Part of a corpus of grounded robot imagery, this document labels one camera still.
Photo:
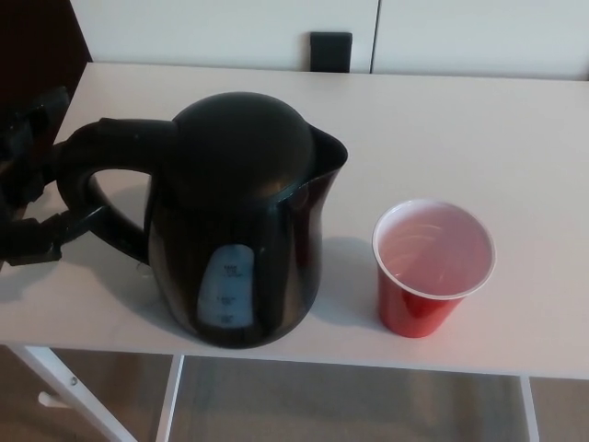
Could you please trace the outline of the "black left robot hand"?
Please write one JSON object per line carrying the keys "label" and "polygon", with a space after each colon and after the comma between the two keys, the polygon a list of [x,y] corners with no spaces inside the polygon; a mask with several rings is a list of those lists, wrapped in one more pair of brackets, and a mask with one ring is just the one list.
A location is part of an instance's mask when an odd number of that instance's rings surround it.
{"label": "black left robot hand", "polygon": [[1,112],[1,262],[12,266],[55,262],[62,246],[98,224],[103,205],[66,210],[43,222],[23,217],[45,187],[55,181],[58,146],[36,154],[37,139],[62,118],[70,99],[65,87],[50,89],[30,104]]}

